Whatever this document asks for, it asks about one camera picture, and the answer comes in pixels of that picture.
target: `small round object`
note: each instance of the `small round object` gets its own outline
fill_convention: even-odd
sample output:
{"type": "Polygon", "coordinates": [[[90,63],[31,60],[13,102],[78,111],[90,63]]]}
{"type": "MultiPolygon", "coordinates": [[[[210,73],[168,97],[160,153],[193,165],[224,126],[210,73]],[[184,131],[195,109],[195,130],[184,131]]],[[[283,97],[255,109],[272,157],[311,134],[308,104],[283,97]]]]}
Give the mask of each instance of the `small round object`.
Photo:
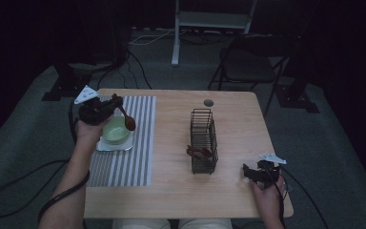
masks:
{"type": "Polygon", "coordinates": [[[124,116],[113,116],[103,127],[103,138],[112,145],[123,144],[129,135],[130,131],[126,128],[124,116]]]}
{"type": "Polygon", "coordinates": [[[214,102],[210,99],[206,99],[204,100],[204,105],[206,105],[206,107],[212,107],[214,105],[214,102]]]}

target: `cable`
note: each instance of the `cable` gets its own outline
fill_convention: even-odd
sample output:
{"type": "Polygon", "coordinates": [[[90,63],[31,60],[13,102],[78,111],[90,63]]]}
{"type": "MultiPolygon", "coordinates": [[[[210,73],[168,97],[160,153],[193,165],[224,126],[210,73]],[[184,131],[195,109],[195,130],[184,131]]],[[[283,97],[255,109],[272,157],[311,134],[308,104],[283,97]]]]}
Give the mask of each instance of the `cable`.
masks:
{"type": "Polygon", "coordinates": [[[120,72],[120,69],[118,69],[118,73],[121,75],[121,77],[123,77],[123,86],[125,89],[128,89],[128,87],[126,86],[126,76],[124,76],[124,74],[122,74],[120,72]]]}
{"type": "Polygon", "coordinates": [[[131,71],[131,69],[130,69],[130,62],[129,62],[129,60],[127,60],[127,65],[129,66],[128,68],[127,68],[127,71],[132,75],[132,77],[133,77],[133,80],[135,81],[135,87],[136,87],[136,89],[139,89],[139,87],[138,87],[138,82],[136,81],[136,77],[135,77],[135,74],[134,73],[132,73],[132,71],[131,71]]]}
{"type": "Polygon", "coordinates": [[[97,86],[96,86],[96,90],[99,91],[100,89],[100,83],[102,82],[103,78],[106,76],[106,74],[110,73],[111,71],[113,71],[115,69],[109,69],[107,70],[99,79],[99,81],[97,82],[97,86]]]}
{"type": "Polygon", "coordinates": [[[133,41],[129,42],[129,45],[135,45],[135,46],[146,46],[146,45],[149,45],[153,42],[155,42],[156,40],[159,40],[160,38],[164,37],[164,36],[167,36],[169,33],[171,33],[173,30],[170,30],[168,32],[166,32],[165,34],[163,35],[142,35],[142,36],[139,36],[138,38],[134,39],[133,41]],[[147,42],[147,43],[144,43],[144,44],[137,44],[137,43],[133,43],[141,38],[144,38],[144,37],[156,37],[154,40],[150,41],[150,42],[147,42]]]}
{"type": "Polygon", "coordinates": [[[216,43],[225,43],[229,41],[231,38],[227,37],[226,35],[220,33],[219,38],[217,40],[211,40],[209,35],[207,33],[200,33],[197,31],[192,31],[190,34],[187,34],[186,36],[196,36],[201,38],[201,42],[193,42],[191,40],[180,38],[182,43],[189,44],[189,45],[196,45],[196,46],[203,46],[203,45],[212,45],[216,43]]]}
{"type": "Polygon", "coordinates": [[[128,52],[130,55],[132,55],[132,57],[136,60],[136,62],[138,62],[139,67],[141,67],[141,72],[142,72],[142,75],[143,75],[143,77],[144,77],[144,79],[145,79],[145,82],[147,83],[148,87],[149,87],[150,89],[152,89],[152,87],[151,87],[150,83],[148,82],[147,76],[145,75],[144,68],[142,67],[141,62],[136,58],[136,56],[135,56],[134,54],[132,54],[132,52],[130,52],[129,50],[127,50],[127,52],[128,52]]]}
{"type": "Polygon", "coordinates": [[[11,187],[12,185],[14,185],[15,183],[19,182],[20,180],[32,175],[33,173],[37,172],[38,170],[46,167],[46,166],[49,166],[49,165],[52,165],[52,164],[56,164],[56,163],[61,163],[61,165],[55,170],[55,172],[50,176],[50,178],[46,181],[46,183],[43,184],[43,186],[37,191],[37,193],[30,199],[28,200],[23,206],[19,207],[18,209],[12,211],[12,212],[9,212],[9,213],[6,213],[6,214],[0,214],[0,218],[6,218],[6,217],[10,217],[10,216],[13,216],[14,214],[16,213],[19,213],[20,211],[22,211],[23,209],[25,209],[26,207],[28,207],[40,194],[41,192],[43,191],[43,189],[45,189],[47,187],[47,185],[49,185],[49,183],[52,181],[52,179],[55,177],[55,175],[62,169],[62,167],[68,163],[68,159],[65,159],[65,160],[55,160],[55,161],[51,161],[51,162],[48,162],[46,164],[43,164],[39,167],[37,167],[36,169],[26,173],[25,175],[17,178],[17,179],[14,179],[13,181],[10,181],[4,185],[2,185],[0,187],[0,193],[6,189],[8,189],[9,187],[11,187]]]}
{"type": "Polygon", "coordinates": [[[283,179],[284,179],[284,184],[285,184],[285,195],[284,195],[284,199],[285,199],[287,197],[287,194],[288,194],[288,183],[287,183],[287,179],[283,175],[280,174],[280,176],[283,177],[283,179]]]}
{"type": "Polygon", "coordinates": [[[281,169],[288,175],[290,176],[293,181],[295,181],[299,187],[304,191],[305,195],[308,197],[308,199],[311,201],[311,203],[313,204],[313,206],[315,207],[317,213],[319,214],[320,219],[322,220],[323,224],[325,225],[326,229],[329,229],[328,223],[326,222],[325,218],[322,216],[322,213],[320,212],[319,208],[317,207],[316,203],[314,202],[314,200],[312,199],[311,195],[307,192],[307,190],[304,188],[304,186],[302,186],[302,184],[290,173],[288,172],[288,170],[284,169],[283,167],[281,167],[281,169]]]}
{"type": "Polygon", "coordinates": [[[60,193],[59,195],[57,195],[54,198],[47,201],[46,204],[44,204],[44,206],[41,208],[40,213],[38,214],[38,221],[40,222],[40,220],[43,217],[44,213],[46,213],[47,210],[49,210],[49,208],[51,208],[55,203],[59,202],[61,199],[75,193],[80,188],[82,188],[88,182],[90,176],[91,176],[91,173],[90,173],[90,171],[88,171],[85,178],[81,182],[79,182],[78,184],[71,187],[70,189],[60,193]]]}
{"type": "MultiPolygon", "coordinates": [[[[75,121],[77,121],[77,119],[75,119],[75,121],[73,121],[73,114],[72,114],[72,107],[73,107],[73,100],[71,101],[70,107],[69,107],[69,113],[68,113],[68,119],[70,122],[70,129],[71,129],[71,136],[73,139],[73,142],[76,142],[76,132],[74,130],[74,123],[75,121]]],[[[53,164],[57,164],[60,163],[60,166],[54,171],[54,173],[52,173],[52,175],[49,177],[49,179],[42,185],[42,187],[31,197],[31,199],[29,199],[24,205],[22,205],[21,207],[17,208],[16,210],[9,212],[9,213],[5,213],[5,214],[0,214],[0,219],[1,218],[6,218],[6,217],[10,217],[13,216],[19,212],[21,212],[22,210],[24,210],[26,207],[28,207],[41,193],[42,191],[49,185],[49,183],[54,179],[54,177],[61,171],[61,169],[70,161],[70,158],[67,159],[61,159],[61,160],[54,160],[54,161],[50,161],[47,162],[33,170],[31,170],[30,172],[26,173],[25,175],[16,178],[2,186],[0,186],[0,193],[2,193],[3,191],[9,189],[11,186],[13,186],[14,184],[18,183],[19,181],[25,179],[26,177],[31,176],[32,174],[36,173],[37,171],[53,165],[53,164]]]]}
{"type": "Polygon", "coordinates": [[[264,169],[265,169],[267,175],[269,175],[270,180],[272,181],[275,189],[277,190],[277,192],[279,194],[279,207],[280,207],[280,210],[279,210],[278,216],[280,218],[281,224],[283,225],[283,227],[285,229],[286,226],[285,226],[285,222],[284,222],[284,197],[281,194],[281,190],[278,188],[278,186],[275,183],[275,180],[273,179],[272,175],[270,174],[269,168],[267,168],[267,165],[266,165],[266,161],[263,161],[263,166],[264,166],[264,169]]]}

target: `dark background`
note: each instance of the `dark background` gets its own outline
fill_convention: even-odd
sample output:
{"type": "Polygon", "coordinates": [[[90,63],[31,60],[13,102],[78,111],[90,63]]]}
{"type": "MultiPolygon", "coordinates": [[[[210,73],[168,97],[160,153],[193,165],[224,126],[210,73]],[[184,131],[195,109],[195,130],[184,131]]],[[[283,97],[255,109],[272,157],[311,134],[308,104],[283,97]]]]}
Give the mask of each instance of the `dark background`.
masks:
{"type": "MultiPolygon", "coordinates": [[[[248,12],[249,6],[181,2],[182,10],[248,12]]],[[[32,80],[56,60],[121,58],[132,26],[173,28],[174,7],[164,0],[0,0],[0,127],[32,80]]],[[[303,49],[285,74],[323,89],[366,169],[366,1],[259,1],[252,31],[302,35],[303,49]]]]}

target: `human hand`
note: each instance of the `human hand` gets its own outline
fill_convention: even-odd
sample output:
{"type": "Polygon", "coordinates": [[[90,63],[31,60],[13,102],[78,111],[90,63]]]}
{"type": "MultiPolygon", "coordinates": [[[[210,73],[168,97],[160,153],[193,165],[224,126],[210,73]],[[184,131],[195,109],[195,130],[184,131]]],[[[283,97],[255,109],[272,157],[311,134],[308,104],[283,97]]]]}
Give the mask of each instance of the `human hand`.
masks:
{"type": "Polygon", "coordinates": [[[103,127],[111,120],[111,117],[97,126],[86,124],[79,120],[77,123],[77,141],[76,144],[84,144],[86,147],[94,147],[103,133],[103,127]]]}
{"type": "MultiPolygon", "coordinates": [[[[279,176],[276,183],[278,189],[283,193],[284,178],[279,176]]],[[[283,228],[280,214],[280,194],[274,185],[262,190],[257,183],[251,182],[251,189],[254,192],[254,201],[257,210],[262,217],[266,228],[283,228]]]]}

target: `black wire basket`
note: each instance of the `black wire basket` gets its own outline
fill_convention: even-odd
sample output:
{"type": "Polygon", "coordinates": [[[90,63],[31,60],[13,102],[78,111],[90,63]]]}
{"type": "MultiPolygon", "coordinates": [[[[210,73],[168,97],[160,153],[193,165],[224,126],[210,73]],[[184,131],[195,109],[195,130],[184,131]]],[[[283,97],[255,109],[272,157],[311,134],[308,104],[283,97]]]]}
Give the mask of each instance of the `black wire basket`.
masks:
{"type": "Polygon", "coordinates": [[[192,147],[211,152],[211,156],[204,158],[192,157],[192,172],[194,174],[212,174],[218,161],[218,153],[213,113],[210,109],[192,111],[190,135],[192,147]]]}

